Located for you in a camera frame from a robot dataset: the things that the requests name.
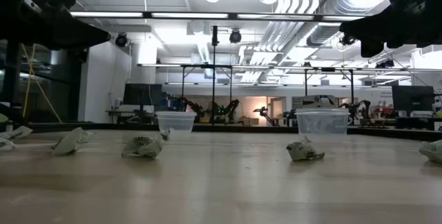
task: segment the wooden table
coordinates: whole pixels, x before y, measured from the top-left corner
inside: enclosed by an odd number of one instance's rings
[[[293,134],[192,133],[157,160],[122,158],[134,131],[96,131],[75,156],[52,157],[61,133],[0,151],[0,222],[440,223],[442,168],[420,142],[315,140],[324,160],[290,160]]]

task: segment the yellow cable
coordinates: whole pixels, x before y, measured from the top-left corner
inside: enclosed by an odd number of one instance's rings
[[[30,64],[30,60],[29,60],[29,56],[28,53],[26,52],[25,46],[22,44],[23,46],[23,51],[25,53],[26,59],[28,60],[28,64]],[[32,69],[32,66],[29,68],[29,78],[28,80],[31,80],[31,75],[35,76],[34,70]],[[60,117],[58,116],[57,112],[55,111],[54,107],[52,106],[52,104],[50,103],[48,97],[46,97],[46,94],[44,93],[43,88],[41,87],[39,80],[37,80],[37,78],[34,78],[35,82],[37,83],[37,86],[40,88],[41,93],[43,94],[43,97],[46,99],[47,103],[49,104],[49,107],[52,109],[52,112],[54,113],[54,115],[57,117],[58,121],[60,122],[60,124],[63,124],[63,122],[61,121]]]
[[[28,65],[29,65],[29,72],[28,72],[28,74],[29,74],[29,75],[30,75],[30,70],[31,70],[31,68],[32,68],[32,63],[34,62],[34,55],[35,55],[35,44],[32,46],[32,57],[30,58],[30,63],[28,62]],[[25,104],[24,104],[24,106],[23,106],[23,118],[24,118],[25,115],[26,115],[26,108],[27,108],[27,106],[28,106],[29,90],[30,90],[30,78],[29,78],[29,80],[28,80],[28,86],[27,86],[27,88],[26,88]]]

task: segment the crumpled paper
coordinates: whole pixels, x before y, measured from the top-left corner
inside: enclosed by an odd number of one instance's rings
[[[84,131],[81,127],[73,129],[64,136],[57,144],[52,146],[54,155],[72,155],[78,151],[81,144],[87,143],[92,135],[90,131]]]
[[[442,163],[442,140],[422,142],[419,152],[427,156],[430,161]]]
[[[14,131],[0,133],[0,149],[3,147],[10,147],[11,149],[15,149],[16,146],[11,140],[25,137],[30,133],[32,133],[32,129],[23,126],[15,129]]]
[[[325,153],[318,153],[311,145],[311,141],[304,137],[301,142],[293,142],[287,145],[287,151],[293,161],[322,159]]]
[[[132,154],[156,158],[163,149],[164,143],[169,138],[168,133],[155,135],[153,138],[135,137],[130,140],[123,149],[122,156]]]

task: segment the computer monitor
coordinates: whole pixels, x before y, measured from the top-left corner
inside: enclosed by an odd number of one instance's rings
[[[432,111],[432,86],[392,86],[393,107],[396,111]]]
[[[161,104],[161,96],[161,84],[130,83],[126,84],[124,88],[123,104],[159,106]]]

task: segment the clear plastic container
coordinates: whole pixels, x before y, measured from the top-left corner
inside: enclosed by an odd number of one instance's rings
[[[158,125],[160,131],[171,131],[173,133],[190,133],[193,128],[193,121],[196,113],[185,113],[177,111],[159,111]]]
[[[347,135],[348,115],[348,109],[297,109],[299,135]]]

